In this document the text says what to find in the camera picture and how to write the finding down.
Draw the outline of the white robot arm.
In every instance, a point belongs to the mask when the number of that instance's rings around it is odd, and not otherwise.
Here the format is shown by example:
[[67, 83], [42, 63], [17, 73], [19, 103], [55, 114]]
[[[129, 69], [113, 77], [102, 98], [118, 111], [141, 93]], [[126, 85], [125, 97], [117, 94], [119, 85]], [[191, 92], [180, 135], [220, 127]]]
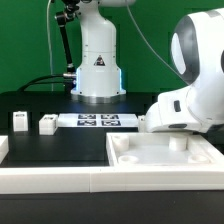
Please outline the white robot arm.
[[[121, 7], [135, 0], [81, 0], [75, 14], [82, 32], [82, 63], [74, 98], [111, 103], [123, 97], [116, 64], [116, 28], [98, 8]], [[201, 133], [224, 125], [224, 8], [188, 14], [177, 24], [171, 58], [184, 88], [161, 93], [145, 115], [148, 132], [190, 130]]]

